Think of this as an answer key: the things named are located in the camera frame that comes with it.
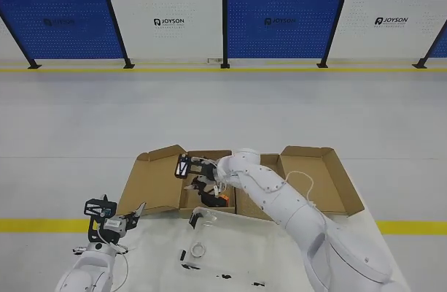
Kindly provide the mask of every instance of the cardboard box lid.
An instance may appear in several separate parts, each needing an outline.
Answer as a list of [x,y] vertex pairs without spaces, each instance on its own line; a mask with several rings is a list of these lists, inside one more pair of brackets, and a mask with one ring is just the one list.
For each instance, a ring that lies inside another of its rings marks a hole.
[[127,214],[146,202],[142,214],[179,209],[182,180],[174,176],[178,156],[186,153],[179,145],[142,153],[134,162],[118,204],[117,214]]
[[[309,199],[319,210],[345,215],[364,210],[353,183],[332,148],[287,146],[280,154],[280,161],[285,176],[297,170],[312,177],[314,187]],[[289,176],[288,182],[304,196],[311,185],[307,177],[295,173]]]

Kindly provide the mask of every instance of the cable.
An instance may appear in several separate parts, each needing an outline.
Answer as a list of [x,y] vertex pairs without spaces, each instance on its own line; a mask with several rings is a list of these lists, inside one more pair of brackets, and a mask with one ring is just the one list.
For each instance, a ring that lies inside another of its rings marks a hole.
[[[309,188],[309,190],[306,194],[306,200],[308,202],[308,205],[311,206],[314,210],[316,210],[319,213],[320,218],[324,221],[324,235],[325,235],[324,240],[327,244],[330,245],[330,241],[328,240],[328,235],[327,235],[328,227],[327,227],[327,221],[325,220],[325,216],[324,216],[324,214],[322,214],[322,212],[319,209],[317,209],[317,206],[309,199],[309,195],[311,194],[312,188],[314,188],[314,180],[312,179],[311,176],[309,176],[308,174],[306,174],[304,172],[299,172],[299,171],[293,170],[288,173],[287,178],[284,180],[286,183],[288,182],[289,175],[292,174],[293,172],[298,173],[298,174],[304,174],[308,179],[311,180],[311,187]],[[330,269],[330,254],[328,253],[328,246],[325,246],[324,250],[325,250],[325,259],[327,260],[327,265]],[[329,271],[329,273],[330,273],[330,279],[332,279],[332,272]]]
[[309,188],[308,192],[306,193],[306,199],[308,200],[308,203],[309,203],[310,202],[309,195],[311,194],[312,188],[314,187],[314,180],[312,179],[312,177],[309,174],[306,174],[305,172],[299,172],[297,170],[292,170],[291,172],[288,172],[287,178],[284,180],[285,184],[288,183],[289,175],[292,173],[304,174],[308,179],[311,180],[311,187]]
[[210,164],[213,164],[213,165],[215,165],[215,167],[217,167],[217,164],[215,163],[215,161],[210,160],[210,159],[207,159],[207,158],[192,157],[191,159],[199,159],[199,160],[202,160],[202,161],[207,161],[207,162],[209,162]]
[[100,239],[101,239],[103,242],[105,242],[105,244],[110,245],[114,250],[117,251],[117,253],[119,253],[120,255],[122,255],[123,258],[124,258],[124,260],[125,260],[125,262],[126,262],[126,276],[125,276],[123,282],[121,283],[121,285],[119,285],[118,288],[116,288],[116,289],[114,289],[114,290],[112,291],[112,292],[116,292],[116,291],[118,291],[118,290],[119,290],[119,289],[126,283],[126,280],[128,279],[128,275],[129,275],[129,263],[128,263],[128,259],[127,259],[126,256],[124,255],[125,253],[128,252],[128,248],[127,248],[127,247],[123,247],[123,246],[121,246],[123,249],[125,249],[125,252],[121,253],[119,250],[117,250],[116,248],[114,248],[114,247],[120,247],[119,245],[115,245],[115,244],[113,244],[113,243],[111,243],[111,242],[110,242],[110,243],[106,242],[106,240],[100,235],[100,225],[97,226],[97,234],[98,234],[98,237],[100,237]]
[[124,255],[124,253],[120,253],[120,255],[123,256],[124,261],[126,262],[126,276],[124,277],[123,282],[121,283],[121,285],[118,286],[118,288],[114,289],[112,292],[116,292],[118,291],[125,283],[126,280],[128,279],[128,275],[129,275],[129,263],[128,263],[128,259],[126,258],[126,256]]

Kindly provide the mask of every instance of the white floor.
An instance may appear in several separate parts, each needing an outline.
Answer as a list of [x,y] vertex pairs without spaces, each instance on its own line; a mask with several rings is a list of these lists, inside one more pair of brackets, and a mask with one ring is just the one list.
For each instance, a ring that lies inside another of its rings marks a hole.
[[[447,73],[313,72],[0,74],[0,218],[83,218],[173,144],[334,147],[376,220],[447,220]],[[85,239],[0,234],[0,291],[50,291]],[[413,291],[447,291],[447,237],[386,240]]]

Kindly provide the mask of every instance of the cardboard box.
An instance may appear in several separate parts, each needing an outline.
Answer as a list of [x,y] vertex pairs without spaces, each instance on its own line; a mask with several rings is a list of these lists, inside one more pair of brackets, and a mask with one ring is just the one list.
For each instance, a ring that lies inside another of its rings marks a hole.
[[[178,210],[182,218],[189,218],[196,207],[205,207],[197,191],[184,189],[195,175],[190,174],[186,180],[180,180],[174,176],[178,157],[183,153],[186,151],[181,146],[174,145],[139,155],[121,196],[117,214],[134,211],[144,201],[147,204],[142,214]],[[213,160],[231,155],[230,150],[189,151],[187,153],[191,156],[205,156]],[[234,213],[236,211],[234,188],[227,188],[223,194],[229,198],[228,207],[211,209]]]
[[[287,146],[281,154],[262,154],[260,163],[286,178],[293,170],[305,172],[314,180],[309,195],[316,206],[327,215],[353,215],[364,210],[346,170],[332,148]],[[293,173],[288,183],[306,195],[311,181],[302,174]],[[236,190],[236,213],[253,218],[270,218],[245,194]]]

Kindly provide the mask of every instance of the white table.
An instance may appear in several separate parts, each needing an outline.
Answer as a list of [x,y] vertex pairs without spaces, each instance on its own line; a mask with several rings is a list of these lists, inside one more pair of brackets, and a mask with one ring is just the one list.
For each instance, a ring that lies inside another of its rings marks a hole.
[[[401,283],[407,292],[411,291],[367,207],[350,218],[334,216],[332,219],[371,237],[389,256],[394,270],[393,280]],[[137,228],[129,231],[120,241],[132,249],[127,255],[130,267],[128,280],[120,291],[313,291],[298,246],[281,229],[277,232],[279,236],[273,253],[279,265],[272,268],[271,279],[265,288],[261,288],[242,286],[236,281],[222,278],[202,277],[198,272],[183,269],[179,265],[179,255],[180,249],[185,247],[182,237],[187,228],[192,228],[188,221],[178,219],[174,214],[153,215],[140,220]],[[123,281],[124,276],[124,260],[118,256],[113,288]]]

